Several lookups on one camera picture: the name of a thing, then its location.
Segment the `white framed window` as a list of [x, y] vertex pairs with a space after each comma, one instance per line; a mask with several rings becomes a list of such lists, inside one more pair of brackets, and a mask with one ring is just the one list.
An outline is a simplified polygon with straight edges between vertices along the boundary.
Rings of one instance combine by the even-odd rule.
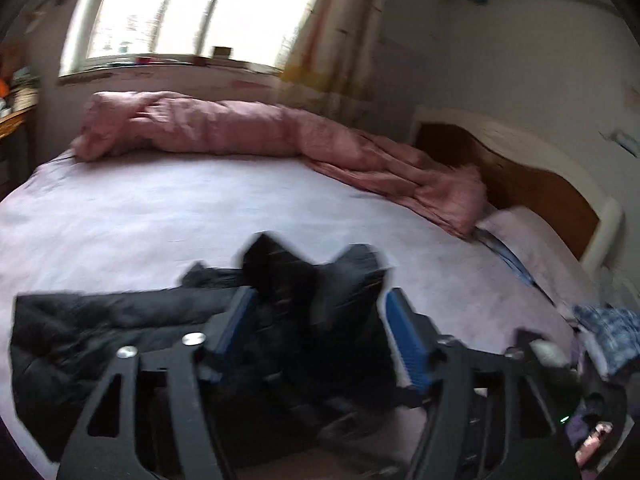
[[280, 70], [314, 0], [78, 0], [62, 75], [161, 62], [229, 61]]

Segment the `wooden headboard with white trim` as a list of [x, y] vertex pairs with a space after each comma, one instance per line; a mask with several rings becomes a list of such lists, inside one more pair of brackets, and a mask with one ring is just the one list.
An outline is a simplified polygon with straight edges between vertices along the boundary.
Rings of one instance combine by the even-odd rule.
[[541, 136], [468, 110], [419, 105], [408, 142], [441, 164], [477, 166], [492, 206], [536, 212], [588, 274], [605, 264], [623, 223], [623, 207]]

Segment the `patterned cream curtain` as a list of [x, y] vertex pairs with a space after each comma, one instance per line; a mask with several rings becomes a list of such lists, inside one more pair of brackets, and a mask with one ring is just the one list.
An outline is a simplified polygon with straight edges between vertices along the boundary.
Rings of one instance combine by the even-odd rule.
[[314, 0], [280, 75], [278, 101], [356, 127], [373, 103], [385, 0]]

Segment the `blue plaid cloth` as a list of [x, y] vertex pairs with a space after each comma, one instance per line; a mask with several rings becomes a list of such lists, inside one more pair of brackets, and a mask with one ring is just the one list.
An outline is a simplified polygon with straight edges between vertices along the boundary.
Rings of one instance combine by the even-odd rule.
[[574, 317], [593, 336], [606, 366], [605, 377], [623, 382], [639, 371], [639, 313], [624, 308], [576, 304]]

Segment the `black puffer jacket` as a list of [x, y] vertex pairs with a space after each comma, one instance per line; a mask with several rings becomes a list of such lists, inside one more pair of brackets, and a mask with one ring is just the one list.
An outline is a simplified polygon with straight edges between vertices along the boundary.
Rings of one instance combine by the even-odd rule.
[[192, 347], [207, 429], [234, 468], [355, 440], [401, 408], [378, 302], [386, 271], [367, 244], [312, 263], [257, 235], [235, 269], [195, 263], [178, 286], [145, 292], [21, 294], [9, 345], [18, 420], [60, 460], [90, 394], [120, 349]]

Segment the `brown box on sill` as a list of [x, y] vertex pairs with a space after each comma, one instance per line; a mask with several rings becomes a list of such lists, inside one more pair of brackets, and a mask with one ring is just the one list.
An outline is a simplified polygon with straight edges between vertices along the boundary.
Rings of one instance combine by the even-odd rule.
[[232, 55], [232, 47], [215, 46], [212, 50], [214, 60], [228, 60]]

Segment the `pink and blue pillow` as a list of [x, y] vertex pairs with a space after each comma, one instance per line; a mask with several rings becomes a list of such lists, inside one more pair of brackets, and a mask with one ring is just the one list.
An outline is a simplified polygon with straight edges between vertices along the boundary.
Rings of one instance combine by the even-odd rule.
[[473, 235], [497, 254], [525, 284], [532, 285], [567, 315], [575, 304], [596, 304], [596, 285], [552, 227], [517, 206], [477, 222]]

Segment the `pink duvet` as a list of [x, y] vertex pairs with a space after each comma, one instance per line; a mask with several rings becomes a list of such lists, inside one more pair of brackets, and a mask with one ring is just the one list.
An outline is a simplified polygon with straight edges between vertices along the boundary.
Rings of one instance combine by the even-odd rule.
[[487, 203], [475, 166], [452, 168], [411, 145], [306, 110], [168, 91], [96, 92], [73, 140], [74, 155], [92, 162], [138, 148], [301, 158], [314, 171], [381, 195], [461, 238]]

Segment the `carved wooden side table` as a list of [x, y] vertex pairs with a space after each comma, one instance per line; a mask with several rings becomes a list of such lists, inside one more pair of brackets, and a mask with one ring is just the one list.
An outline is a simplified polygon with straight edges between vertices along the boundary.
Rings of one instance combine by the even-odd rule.
[[37, 107], [1, 119], [1, 198], [25, 183], [37, 167]]

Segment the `pale pink bed sheet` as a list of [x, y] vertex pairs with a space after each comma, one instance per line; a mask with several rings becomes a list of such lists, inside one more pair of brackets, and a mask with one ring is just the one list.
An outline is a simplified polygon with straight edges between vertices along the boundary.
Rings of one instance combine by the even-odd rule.
[[260, 232], [313, 263], [371, 245], [413, 309], [467, 346], [506, 350], [526, 327], [570, 352], [559, 311], [489, 249], [287, 158], [134, 153], [40, 166], [1, 204], [1, 338], [22, 292], [175, 286], [194, 262], [231, 268]]

